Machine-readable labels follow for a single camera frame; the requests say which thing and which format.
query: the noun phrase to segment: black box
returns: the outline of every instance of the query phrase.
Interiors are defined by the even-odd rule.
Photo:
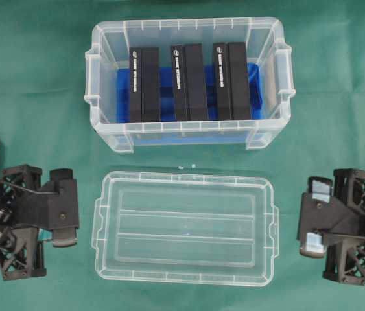
[[[185,68],[187,73],[189,120],[207,121],[206,78],[201,44],[185,46]]]
[[[142,53],[139,47],[129,49],[129,122],[142,122]]]
[[[142,122],[160,122],[159,48],[142,48]]]
[[[213,62],[215,94],[217,96],[217,119],[232,120],[230,69],[228,66],[228,49],[225,43],[214,43]]]
[[[176,121],[188,121],[187,79],[183,45],[171,46],[171,64],[175,119]]]
[[[231,101],[234,120],[250,120],[252,106],[248,85],[246,44],[232,42],[228,44],[230,63]]]

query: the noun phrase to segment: black metal frame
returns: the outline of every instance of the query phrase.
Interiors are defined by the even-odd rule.
[[[300,253],[326,254],[325,279],[365,285],[365,171],[335,170],[334,176],[333,187],[330,179],[309,178],[301,200]]]
[[[77,242],[73,171],[53,170],[44,185],[41,175],[40,168],[21,165],[5,169],[0,180],[0,270],[6,281],[47,274],[39,229],[52,233],[54,247]]]

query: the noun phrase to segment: metal rod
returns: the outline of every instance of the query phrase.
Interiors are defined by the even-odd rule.
[[[325,235],[335,235],[335,236],[342,236],[344,238],[358,238],[360,240],[365,240],[365,236],[362,236],[362,235],[345,235],[343,233],[335,233],[335,232],[327,232],[327,231],[324,231],[321,233],[325,234]]]
[[[20,185],[16,185],[15,183],[10,183],[9,181],[5,181],[2,179],[0,179],[0,183],[3,183],[4,185],[8,185],[9,187],[12,187],[12,188],[17,188],[17,189],[24,190],[24,191],[27,191],[27,192],[30,192],[33,194],[59,194],[58,192],[55,192],[55,191],[35,191],[32,189],[22,187]]]

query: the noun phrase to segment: box handle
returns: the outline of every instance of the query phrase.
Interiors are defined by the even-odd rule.
[[[273,222],[270,224],[270,238],[273,240],[273,258],[280,254],[279,247],[279,209],[273,206]]]
[[[292,48],[284,41],[276,42],[277,85],[281,100],[286,102],[295,94],[292,73]]]
[[[103,223],[105,216],[103,216],[101,213],[100,202],[101,198],[98,198],[95,201],[95,206],[94,206],[93,233],[91,235],[91,247],[93,247],[94,249],[98,248],[97,240],[99,239],[100,235],[104,234]]]

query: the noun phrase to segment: printed label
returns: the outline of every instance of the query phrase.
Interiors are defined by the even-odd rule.
[[[222,68],[222,49],[220,47],[217,47],[218,54],[218,71],[220,74],[220,87],[224,87],[224,70]]]
[[[176,73],[176,88],[181,89],[181,74],[180,74],[180,58],[178,57],[180,53],[178,50],[174,50],[175,55],[175,73]]]
[[[137,52],[133,51],[133,93],[137,92]]]

